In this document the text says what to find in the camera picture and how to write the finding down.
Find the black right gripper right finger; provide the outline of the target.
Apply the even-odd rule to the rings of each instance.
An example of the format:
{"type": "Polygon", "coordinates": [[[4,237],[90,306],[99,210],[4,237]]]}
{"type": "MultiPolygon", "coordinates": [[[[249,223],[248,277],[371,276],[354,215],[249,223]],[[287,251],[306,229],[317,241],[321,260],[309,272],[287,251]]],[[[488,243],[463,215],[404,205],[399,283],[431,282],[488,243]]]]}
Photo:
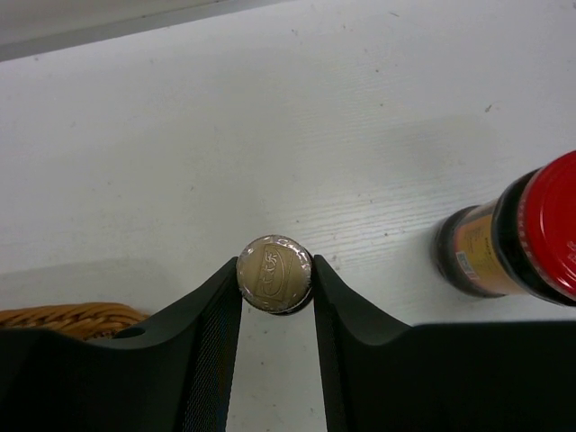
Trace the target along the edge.
{"type": "Polygon", "coordinates": [[[574,430],[573,322],[413,327],[349,288],[323,256],[313,293],[329,430],[574,430]]]}

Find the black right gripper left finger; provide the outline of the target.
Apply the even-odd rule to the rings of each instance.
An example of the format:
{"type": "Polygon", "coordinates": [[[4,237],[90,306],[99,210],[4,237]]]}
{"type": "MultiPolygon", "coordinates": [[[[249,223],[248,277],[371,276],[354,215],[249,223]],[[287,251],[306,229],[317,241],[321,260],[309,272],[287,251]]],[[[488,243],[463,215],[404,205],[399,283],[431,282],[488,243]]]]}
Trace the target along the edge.
{"type": "Polygon", "coordinates": [[[180,300],[111,339],[1,334],[4,431],[222,431],[242,298],[229,261],[180,300]]]}

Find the yellow label brown bottle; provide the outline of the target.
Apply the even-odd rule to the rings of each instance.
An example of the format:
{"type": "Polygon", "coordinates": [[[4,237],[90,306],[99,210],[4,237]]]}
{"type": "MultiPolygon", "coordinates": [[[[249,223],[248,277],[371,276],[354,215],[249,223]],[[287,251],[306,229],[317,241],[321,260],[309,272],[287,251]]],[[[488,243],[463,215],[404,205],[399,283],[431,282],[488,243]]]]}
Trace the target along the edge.
{"type": "Polygon", "coordinates": [[[236,263],[238,288],[252,307],[277,316],[301,311],[312,300],[312,259],[292,238],[273,234],[251,241],[236,263]]]}

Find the red cap dark sauce jar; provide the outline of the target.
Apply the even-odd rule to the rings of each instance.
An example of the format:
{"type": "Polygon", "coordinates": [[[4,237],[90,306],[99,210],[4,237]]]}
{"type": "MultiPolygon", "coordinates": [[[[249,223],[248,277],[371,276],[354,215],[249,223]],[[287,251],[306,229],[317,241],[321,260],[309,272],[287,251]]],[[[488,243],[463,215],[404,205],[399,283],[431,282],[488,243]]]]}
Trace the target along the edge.
{"type": "Polygon", "coordinates": [[[484,205],[442,221],[432,246],[439,273],[480,298],[530,295],[575,305],[575,154],[510,184],[484,205]]]}

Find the brown wicker divided basket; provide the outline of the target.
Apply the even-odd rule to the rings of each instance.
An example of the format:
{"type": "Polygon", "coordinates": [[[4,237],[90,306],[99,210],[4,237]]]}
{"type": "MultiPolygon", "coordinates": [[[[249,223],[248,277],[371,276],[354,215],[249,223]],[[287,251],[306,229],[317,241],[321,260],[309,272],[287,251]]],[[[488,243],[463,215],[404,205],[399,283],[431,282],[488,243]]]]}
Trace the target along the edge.
{"type": "Polygon", "coordinates": [[[116,302],[44,305],[1,311],[1,330],[48,329],[84,341],[112,338],[148,314],[116,302]]]}

